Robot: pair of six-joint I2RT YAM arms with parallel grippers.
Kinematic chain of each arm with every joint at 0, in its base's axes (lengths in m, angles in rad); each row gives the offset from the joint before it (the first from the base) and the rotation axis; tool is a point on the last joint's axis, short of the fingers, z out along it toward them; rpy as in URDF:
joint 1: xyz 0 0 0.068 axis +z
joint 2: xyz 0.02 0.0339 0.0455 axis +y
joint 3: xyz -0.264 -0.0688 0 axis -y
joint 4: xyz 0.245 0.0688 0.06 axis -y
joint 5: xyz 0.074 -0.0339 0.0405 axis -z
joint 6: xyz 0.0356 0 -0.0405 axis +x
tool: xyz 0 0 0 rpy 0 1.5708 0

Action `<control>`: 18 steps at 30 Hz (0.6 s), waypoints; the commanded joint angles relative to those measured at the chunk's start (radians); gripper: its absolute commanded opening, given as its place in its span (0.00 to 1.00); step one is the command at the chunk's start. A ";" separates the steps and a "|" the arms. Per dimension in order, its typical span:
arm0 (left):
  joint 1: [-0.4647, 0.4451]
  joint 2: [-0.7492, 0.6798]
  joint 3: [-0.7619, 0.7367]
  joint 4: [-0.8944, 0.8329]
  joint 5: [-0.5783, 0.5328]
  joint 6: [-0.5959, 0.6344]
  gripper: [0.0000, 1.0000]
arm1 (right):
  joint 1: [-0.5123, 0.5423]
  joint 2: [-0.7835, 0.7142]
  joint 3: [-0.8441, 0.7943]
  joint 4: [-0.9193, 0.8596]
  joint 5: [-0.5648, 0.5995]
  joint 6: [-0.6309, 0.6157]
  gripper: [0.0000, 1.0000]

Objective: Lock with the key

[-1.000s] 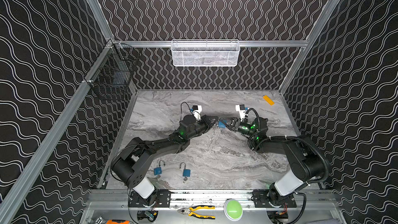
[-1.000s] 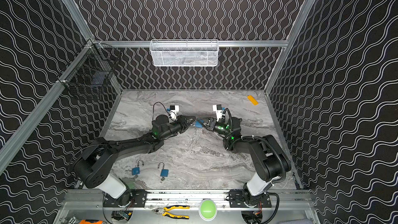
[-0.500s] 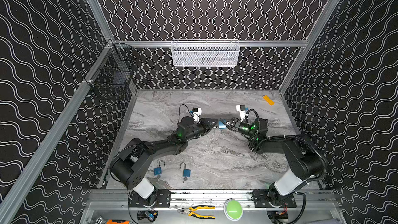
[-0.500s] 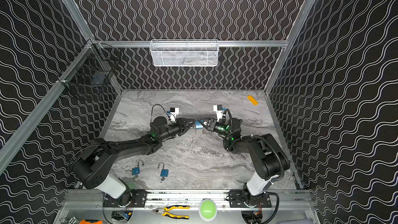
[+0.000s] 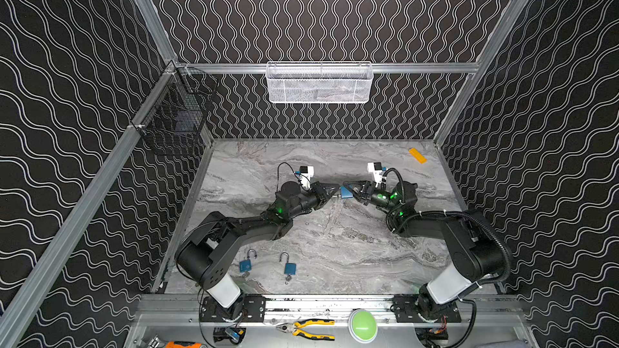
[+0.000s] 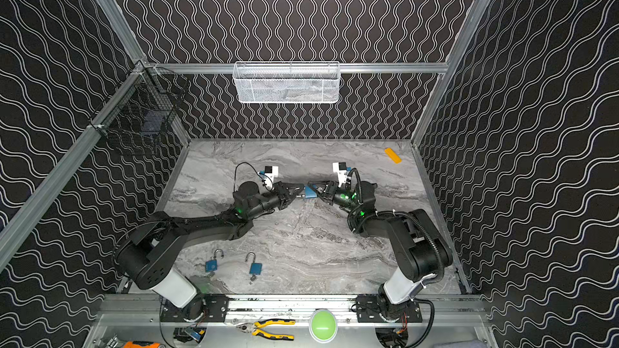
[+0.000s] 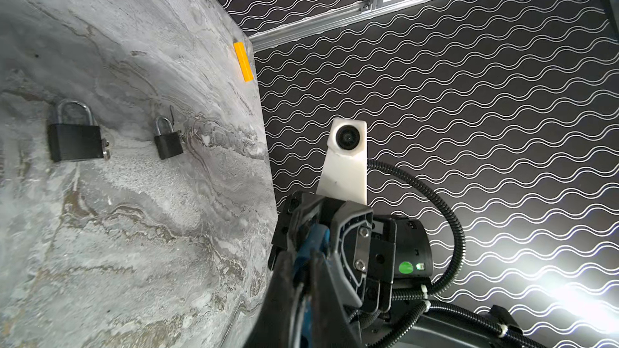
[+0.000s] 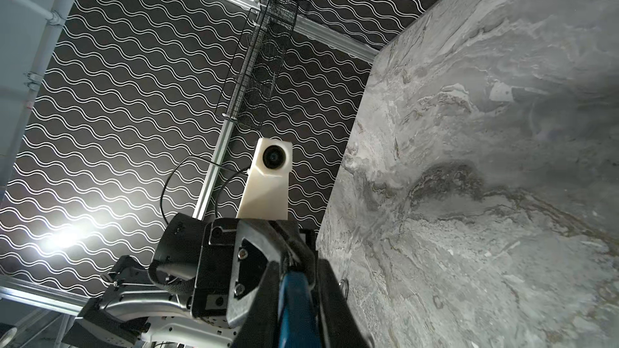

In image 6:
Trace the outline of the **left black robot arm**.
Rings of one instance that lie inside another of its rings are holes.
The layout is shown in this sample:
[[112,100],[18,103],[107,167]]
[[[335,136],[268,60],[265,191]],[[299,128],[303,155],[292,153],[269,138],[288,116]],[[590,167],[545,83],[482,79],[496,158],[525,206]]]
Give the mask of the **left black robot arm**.
[[207,314],[205,295],[175,269],[177,256],[187,247],[242,238],[253,221],[287,208],[305,191],[298,183],[276,182],[261,193],[258,184],[244,182],[233,192],[230,208],[206,217],[172,217],[155,212],[119,243],[113,261],[142,290],[152,290],[182,312],[187,322]]

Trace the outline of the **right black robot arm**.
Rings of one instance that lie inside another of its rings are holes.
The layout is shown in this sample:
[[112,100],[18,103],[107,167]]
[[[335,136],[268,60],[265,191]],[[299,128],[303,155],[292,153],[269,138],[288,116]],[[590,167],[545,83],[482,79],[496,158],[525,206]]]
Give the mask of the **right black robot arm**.
[[378,210],[378,185],[362,180],[357,169],[348,171],[342,184],[310,181],[306,188],[325,203],[345,211],[352,233],[389,241],[397,268],[378,289],[378,313],[383,319],[403,317],[420,291],[440,282],[445,269],[453,264],[451,249],[425,210]]

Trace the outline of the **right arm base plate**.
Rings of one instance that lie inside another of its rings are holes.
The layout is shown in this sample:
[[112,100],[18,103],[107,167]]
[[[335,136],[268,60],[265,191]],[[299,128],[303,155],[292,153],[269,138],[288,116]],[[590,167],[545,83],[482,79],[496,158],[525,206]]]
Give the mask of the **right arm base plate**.
[[421,323],[422,313],[417,301],[405,301],[391,304],[387,296],[359,295],[351,311],[356,314],[359,323],[384,322],[397,323],[406,318],[409,323]]

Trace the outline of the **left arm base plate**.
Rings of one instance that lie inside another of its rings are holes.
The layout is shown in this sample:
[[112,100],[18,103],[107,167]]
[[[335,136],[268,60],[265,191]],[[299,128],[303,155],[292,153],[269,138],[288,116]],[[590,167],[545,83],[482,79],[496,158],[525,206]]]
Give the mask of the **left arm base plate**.
[[224,322],[228,312],[230,298],[223,294],[200,293],[184,308],[177,308],[171,301],[165,300],[160,311],[162,322]]

